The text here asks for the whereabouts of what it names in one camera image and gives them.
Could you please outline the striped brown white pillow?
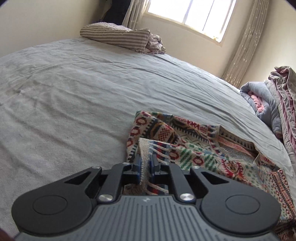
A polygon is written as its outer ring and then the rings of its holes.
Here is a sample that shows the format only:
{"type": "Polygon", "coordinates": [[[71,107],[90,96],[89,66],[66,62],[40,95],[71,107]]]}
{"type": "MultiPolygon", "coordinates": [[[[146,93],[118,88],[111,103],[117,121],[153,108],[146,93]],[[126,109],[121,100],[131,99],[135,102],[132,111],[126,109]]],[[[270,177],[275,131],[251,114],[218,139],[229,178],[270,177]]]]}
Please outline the striped brown white pillow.
{"type": "Polygon", "coordinates": [[[97,42],[126,48],[144,54],[165,54],[160,36],[147,28],[132,30],[122,25],[99,22],[86,25],[80,30],[81,37],[97,42]]]}

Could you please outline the black hanging garment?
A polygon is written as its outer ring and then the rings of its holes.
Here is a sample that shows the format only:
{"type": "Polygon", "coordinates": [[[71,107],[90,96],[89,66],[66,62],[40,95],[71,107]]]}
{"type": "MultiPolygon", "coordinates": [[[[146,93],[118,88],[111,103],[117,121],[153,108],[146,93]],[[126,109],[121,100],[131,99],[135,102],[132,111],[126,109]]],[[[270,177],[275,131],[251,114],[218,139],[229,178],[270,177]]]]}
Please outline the black hanging garment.
{"type": "Polygon", "coordinates": [[[113,0],[111,7],[101,18],[101,22],[114,23],[122,25],[128,8],[130,7],[131,0],[113,0]]]}

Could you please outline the grey curtain left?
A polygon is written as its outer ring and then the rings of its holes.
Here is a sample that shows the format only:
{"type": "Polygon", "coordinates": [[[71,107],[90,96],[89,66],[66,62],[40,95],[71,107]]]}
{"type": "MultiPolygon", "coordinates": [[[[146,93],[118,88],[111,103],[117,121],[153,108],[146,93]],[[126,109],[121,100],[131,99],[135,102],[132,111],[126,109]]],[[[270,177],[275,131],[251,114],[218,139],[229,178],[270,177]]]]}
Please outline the grey curtain left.
{"type": "Polygon", "coordinates": [[[142,20],[148,4],[148,0],[131,0],[122,25],[134,30],[136,25],[142,20]]]}

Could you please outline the bright window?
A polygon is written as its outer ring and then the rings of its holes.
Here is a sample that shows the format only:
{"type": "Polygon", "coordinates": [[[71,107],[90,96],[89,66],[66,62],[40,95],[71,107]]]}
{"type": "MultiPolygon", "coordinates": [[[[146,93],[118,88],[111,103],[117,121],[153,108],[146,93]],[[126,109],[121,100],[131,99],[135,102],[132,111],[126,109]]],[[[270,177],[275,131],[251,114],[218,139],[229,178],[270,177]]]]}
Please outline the bright window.
{"type": "Polygon", "coordinates": [[[220,43],[235,5],[235,0],[157,0],[149,1],[146,13],[187,27],[220,43]]]}

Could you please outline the grey pink folded quilt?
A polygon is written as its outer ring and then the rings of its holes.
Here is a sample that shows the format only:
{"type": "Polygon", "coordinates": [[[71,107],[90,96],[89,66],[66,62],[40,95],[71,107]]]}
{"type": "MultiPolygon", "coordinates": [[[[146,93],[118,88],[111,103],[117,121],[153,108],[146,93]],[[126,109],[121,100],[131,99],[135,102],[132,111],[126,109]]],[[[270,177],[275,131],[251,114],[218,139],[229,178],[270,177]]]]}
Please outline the grey pink folded quilt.
{"type": "Polygon", "coordinates": [[[256,116],[282,140],[295,165],[295,72],[290,66],[275,67],[264,82],[248,82],[240,95],[256,116]]]}

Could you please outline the beige curtain right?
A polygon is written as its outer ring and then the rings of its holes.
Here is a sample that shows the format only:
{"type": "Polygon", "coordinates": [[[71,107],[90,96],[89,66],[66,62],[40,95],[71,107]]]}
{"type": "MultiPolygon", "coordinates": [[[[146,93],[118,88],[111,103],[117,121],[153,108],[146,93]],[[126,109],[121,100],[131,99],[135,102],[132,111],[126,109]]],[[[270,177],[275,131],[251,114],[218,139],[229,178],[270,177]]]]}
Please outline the beige curtain right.
{"type": "Polygon", "coordinates": [[[236,88],[240,86],[259,44],[268,7],[269,1],[253,1],[249,18],[222,75],[223,80],[236,88]]]}

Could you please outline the grey bed sheet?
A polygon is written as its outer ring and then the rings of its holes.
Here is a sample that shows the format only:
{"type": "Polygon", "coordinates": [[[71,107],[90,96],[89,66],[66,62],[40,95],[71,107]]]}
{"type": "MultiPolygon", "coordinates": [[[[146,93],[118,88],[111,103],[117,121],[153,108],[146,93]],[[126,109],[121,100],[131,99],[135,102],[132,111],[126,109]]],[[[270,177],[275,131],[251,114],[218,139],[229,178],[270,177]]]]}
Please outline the grey bed sheet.
{"type": "Polygon", "coordinates": [[[91,166],[126,160],[139,110],[220,125],[253,142],[283,168],[295,196],[288,153],[239,90],[169,55],[147,55],[85,38],[1,57],[1,228],[23,193],[91,166]]]}

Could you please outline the colourful patterned knit cardigan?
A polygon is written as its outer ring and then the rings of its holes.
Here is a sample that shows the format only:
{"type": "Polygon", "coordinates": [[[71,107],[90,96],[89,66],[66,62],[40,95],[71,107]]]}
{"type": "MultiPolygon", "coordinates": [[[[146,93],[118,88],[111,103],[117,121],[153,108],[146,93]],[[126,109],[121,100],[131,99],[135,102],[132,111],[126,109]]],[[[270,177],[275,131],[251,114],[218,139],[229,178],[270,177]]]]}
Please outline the colourful patterned knit cardigan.
{"type": "Polygon", "coordinates": [[[202,125],[172,114],[138,111],[126,144],[127,161],[143,158],[138,185],[129,184],[128,195],[168,194],[163,184],[149,181],[149,158],[171,162],[182,170],[199,166],[271,194],[281,206],[275,228],[280,240],[295,240],[295,204],[282,168],[246,141],[222,126],[202,125]]]}

